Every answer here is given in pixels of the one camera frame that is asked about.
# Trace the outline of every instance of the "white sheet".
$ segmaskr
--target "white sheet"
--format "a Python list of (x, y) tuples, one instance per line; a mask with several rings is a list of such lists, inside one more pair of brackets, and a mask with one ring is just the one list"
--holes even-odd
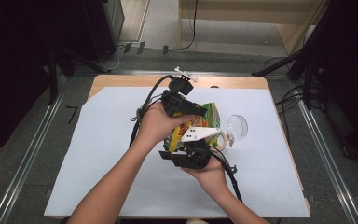
[[(158, 88), (162, 93), (166, 88)], [(45, 216), (70, 216), (80, 200), (128, 148), (135, 110), (151, 88), (106, 87), (83, 105), (80, 119), (48, 201)], [(248, 134), (224, 151), (236, 164), (243, 201), (262, 217), (308, 217), (296, 167), (268, 90), (194, 89), (187, 97), (216, 102), (221, 128), (230, 115), (248, 122)], [(131, 188), (122, 217), (225, 217), (190, 175), (163, 160), (157, 145)]]

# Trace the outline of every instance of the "chip bag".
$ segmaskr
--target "chip bag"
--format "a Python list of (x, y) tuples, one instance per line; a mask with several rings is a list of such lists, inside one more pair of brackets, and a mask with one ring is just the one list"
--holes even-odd
[[(202, 105), (202, 107), (208, 109), (205, 116), (193, 116), (190, 121), (176, 127), (173, 132), (164, 139), (164, 148), (167, 151), (174, 152), (177, 148), (183, 146), (181, 139), (189, 127), (220, 128), (220, 117), (215, 103), (208, 103)], [(219, 134), (220, 133), (205, 138), (206, 142), (212, 147), (217, 147), (217, 138), (219, 137)]]

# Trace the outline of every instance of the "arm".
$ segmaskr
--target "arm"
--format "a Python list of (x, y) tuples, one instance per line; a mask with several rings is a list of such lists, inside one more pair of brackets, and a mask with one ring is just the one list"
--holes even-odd
[(211, 158), (202, 170), (183, 170), (199, 181), (205, 192), (234, 223), (267, 223), (231, 193), (227, 186), (225, 170), (217, 159)]
[(175, 127), (189, 119), (190, 116), (170, 118), (161, 103), (152, 105), (130, 148), (80, 202), (68, 223), (114, 223), (145, 157)]

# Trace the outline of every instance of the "metal rail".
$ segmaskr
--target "metal rail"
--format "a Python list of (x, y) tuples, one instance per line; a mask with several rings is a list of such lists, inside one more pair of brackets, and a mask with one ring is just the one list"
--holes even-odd
[(42, 121), (39, 124), (39, 127), (37, 128), (34, 138), (32, 139), (31, 144), (28, 146), (28, 149), (25, 152), (21, 164), (6, 190), (4, 198), (0, 203), (0, 223), (7, 222), (11, 209), (13, 208), (14, 203), (17, 201), (17, 198), (20, 195), (26, 177), (31, 170), (39, 148), (43, 143), (46, 133), (48, 132), (48, 128), (52, 120), (54, 119), (57, 109), (61, 103), (63, 91), (66, 87), (65, 84), (66, 78), (62, 77), (59, 86), (60, 92), (56, 100), (48, 106), (48, 110), (46, 111), (45, 116), (43, 117)]
[(336, 166), (327, 144), (324, 141), (324, 137), (318, 127), (312, 111), (308, 110), (302, 101), (299, 103), (299, 107), (304, 116), (304, 120), (307, 122), (307, 125), (310, 129), (310, 134), (312, 135), (312, 138), (324, 163), (325, 170), (330, 177), (348, 221), (351, 224), (358, 224), (358, 209), (356, 203)]

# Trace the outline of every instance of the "wire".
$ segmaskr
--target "wire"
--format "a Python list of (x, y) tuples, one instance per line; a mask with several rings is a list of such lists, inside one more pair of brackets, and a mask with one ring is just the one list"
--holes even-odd
[[(187, 7), (188, 7), (188, 12), (190, 12), (190, 1), (189, 0), (187, 0)], [(194, 33), (194, 35), (195, 35), (195, 29), (193, 29), (193, 26), (191, 25), (191, 19), (190, 18), (188, 18), (188, 24), (190, 25), (190, 29), (191, 29), (191, 31)], [(193, 49), (196, 49), (198, 46), (199, 46), (199, 44), (197, 43), (197, 41), (196, 40), (194, 40), (194, 42), (196, 43), (196, 47), (195, 48), (193, 48)]]
[(226, 164), (228, 165), (228, 161), (227, 161), (225, 155), (216, 147), (212, 147), (212, 148), (214, 148), (222, 156), (223, 160), (225, 160)]
[(238, 200), (240, 200), (242, 202), (242, 197), (241, 197), (241, 193), (240, 193), (240, 190), (238, 188), (238, 183), (237, 183), (237, 180), (235, 179), (234, 177), (234, 174), (232, 173), (231, 171), (231, 167), (229, 167), (228, 163), (223, 161), (219, 156), (217, 156), (216, 154), (214, 154), (212, 151), (210, 150), (205, 150), (203, 148), (199, 148), (199, 147), (196, 147), (196, 148), (191, 148), (195, 151), (198, 151), (198, 152), (201, 152), (201, 153), (208, 153), (210, 154), (211, 156), (213, 156), (214, 158), (216, 158), (218, 161), (220, 161), (220, 163), (222, 163), (222, 166), (223, 166), (223, 169), (225, 169), (228, 177), (230, 178), (231, 180), (231, 184), (232, 184), (232, 187), (234, 188), (234, 191), (235, 191), (235, 194), (238, 198)]
[(199, 5), (199, 0), (196, 0), (196, 8), (194, 9), (193, 27), (191, 27), (191, 25), (190, 25), (190, 28), (193, 31), (193, 38), (191, 39), (191, 42), (190, 42), (189, 45), (187, 45), (187, 47), (179, 49), (179, 50), (185, 50), (185, 49), (190, 48), (190, 46), (194, 42), (194, 39), (196, 38), (196, 19), (197, 19), (197, 7), (198, 7), (198, 5)]
[[(285, 101), (291, 100), (291, 98), (295, 98), (295, 97), (300, 96), (300, 95), (303, 95), (303, 94), (304, 94), (304, 93), (294, 94), (294, 95), (292, 95), (292, 96), (287, 97), (287, 98), (285, 99)], [(278, 102), (278, 103), (275, 103), (275, 105), (280, 105), (281, 103), (283, 103), (283, 101), (280, 101), (280, 102)]]
[(275, 59), (284, 59), (284, 58), (286, 58), (286, 57), (273, 57), (273, 58), (270, 58), (270, 59), (268, 59), (268, 60), (266, 60), (264, 62), (264, 68), (265, 69), (267, 68), (267, 63), (269, 63), (270, 61), (275, 60)]
[(144, 114), (146, 113), (147, 109), (149, 108), (147, 105), (149, 104), (150, 100), (152, 99), (152, 95), (153, 95), (154, 91), (159, 86), (159, 84), (163, 80), (165, 80), (166, 78), (174, 78), (174, 76), (167, 75), (167, 76), (164, 76), (164, 77), (160, 78), (159, 81), (154, 85), (153, 89), (149, 92), (149, 95), (147, 95), (146, 100), (145, 100), (144, 104), (142, 105), (142, 107), (140, 109), (138, 109), (138, 111), (137, 111), (137, 117), (138, 118), (137, 118), (137, 120), (135, 122), (135, 125), (133, 126), (133, 129), (132, 129), (130, 145), (132, 145), (133, 140), (135, 140), (135, 136), (138, 133), (138, 128), (139, 128), (139, 125), (141, 124), (142, 117), (144, 116)]
[(289, 125), (287, 124), (287, 119), (286, 119), (286, 114), (284, 113), (284, 102), (286, 100), (287, 95), (291, 92), (294, 91), (298, 88), (303, 88), (304, 86), (296, 86), (294, 88), (292, 88), (290, 91), (288, 91), (282, 99), (282, 117), (283, 117), (283, 125), (284, 125), (284, 129), (285, 129), (285, 133), (286, 133), (286, 140), (287, 140), (287, 144), (290, 146), (290, 133), (289, 133)]
[(294, 108), (300, 101), (302, 100), (302, 98), (296, 98), (296, 99), (292, 99), (289, 105), (286, 105), (284, 107), (284, 110), (279, 112), (278, 115), (281, 116), (283, 115), (283, 113), (286, 113), (287, 111), (289, 111), (290, 109)]
[[(160, 94), (160, 95), (157, 95), (157, 96), (153, 96), (150, 100), (152, 100), (153, 98), (156, 98), (156, 97), (159, 97), (159, 96), (161, 96), (162, 94)], [(150, 106), (152, 106), (153, 104), (155, 104), (157, 101), (159, 101), (159, 100), (161, 100), (161, 97), (159, 97), (157, 100), (155, 100), (155, 101), (153, 101), (152, 103), (150, 103), (149, 104), (149, 106), (147, 107), (147, 109), (146, 109), (146, 111), (150, 108)]]
[(101, 64), (101, 63), (97, 63), (97, 64), (99, 64), (100, 66), (106, 68), (106, 69), (108, 70), (108, 72), (110, 72), (110, 71), (112, 71), (112, 70), (118, 68), (118, 66), (120, 65), (120, 58), (118, 58), (118, 55), (117, 55), (117, 54), (118, 54), (118, 52), (121, 51), (122, 49), (124, 49), (124, 48), (120, 48), (120, 49), (116, 50), (116, 52), (115, 52), (115, 55), (116, 55), (116, 58), (117, 58), (117, 64), (116, 64), (115, 67), (110, 68), (110, 67), (106, 67), (105, 65), (103, 65), (103, 64)]

